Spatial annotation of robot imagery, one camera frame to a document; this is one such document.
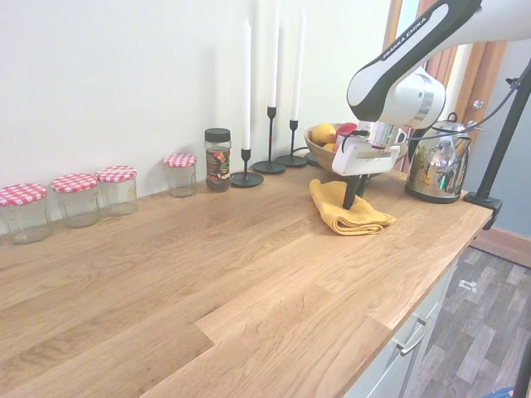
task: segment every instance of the franka emika logo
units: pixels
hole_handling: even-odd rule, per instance
[[[406,40],[408,40],[415,32],[417,32],[427,21],[426,17],[423,17],[419,22],[417,22],[409,31],[403,34],[391,47],[389,47],[386,53],[383,55],[382,61],[385,61],[393,52],[397,50]]]

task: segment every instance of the skirting board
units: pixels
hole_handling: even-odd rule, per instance
[[[481,231],[470,246],[531,269],[531,238],[492,228]]]

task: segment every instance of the white cabinet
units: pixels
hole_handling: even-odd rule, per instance
[[[391,341],[378,353],[344,398],[408,396],[439,315],[455,265],[418,305]]]

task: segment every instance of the drawer handle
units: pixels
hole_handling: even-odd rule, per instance
[[[413,351],[417,346],[421,343],[422,339],[426,336],[427,329],[426,329],[426,320],[423,318],[418,318],[417,321],[421,324],[421,328],[423,329],[422,332],[419,334],[418,338],[416,338],[413,342],[411,342],[409,345],[402,344],[401,342],[397,343],[398,348],[400,349],[400,355],[402,357],[409,354],[411,351]]]

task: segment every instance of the white candle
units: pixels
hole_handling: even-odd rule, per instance
[[[299,120],[300,86],[302,84],[302,64],[304,59],[304,42],[306,38],[306,10],[300,12],[299,43],[297,46],[297,63],[295,65],[295,83],[293,86],[293,104],[291,120]]]
[[[271,32],[272,52],[271,52],[271,96],[269,106],[276,107],[276,74],[279,66],[279,30],[280,30],[280,0],[273,2],[273,29]]]
[[[243,24],[243,140],[241,149],[251,149],[251,25]]]

